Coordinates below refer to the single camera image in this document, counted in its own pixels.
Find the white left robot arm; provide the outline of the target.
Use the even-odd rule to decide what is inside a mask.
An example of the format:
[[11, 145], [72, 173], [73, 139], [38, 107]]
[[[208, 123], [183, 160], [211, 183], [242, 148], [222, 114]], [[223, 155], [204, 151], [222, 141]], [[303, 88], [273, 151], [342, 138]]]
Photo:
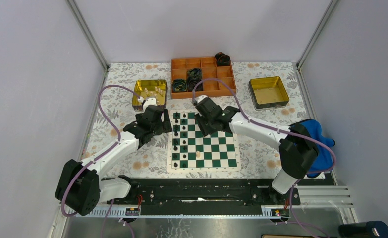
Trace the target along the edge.
[[80, 162], [69, 160], [63, 167], [55, 198], [76, 214], [89, 214], [98, 203], [120, 198], [130, 204], [137, 199], [137, 191], [129, 179], [105, 179], [106, 173], [120, 160], [136, 152], [157, 135], [170, 133], [172, 126], [169, 112], [158, 106], [149, 105], [144, 112], [136, 114], [136, 120], [126, 125], [116, 141], [90, 158]]

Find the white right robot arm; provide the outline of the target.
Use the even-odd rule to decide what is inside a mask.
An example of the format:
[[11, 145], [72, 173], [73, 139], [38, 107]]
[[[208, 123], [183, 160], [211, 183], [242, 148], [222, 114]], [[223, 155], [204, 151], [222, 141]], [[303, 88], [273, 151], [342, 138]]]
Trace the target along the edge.
[[217, 131], [244, 135], [279, 152], [281, 170], [268, 190], [268, 198], [274, 204], [287, 199], [290, 188], [305, 177], [319, 154], [316, 143], [308, 140], [308, 130], [299, 123], [278, 126], [256, 118], [247, 119], [240, 109], [232, 106], [222, 109], [205, 95], [195, 98], [193, 104], [198, 111], [195, 121], [203, 136]]

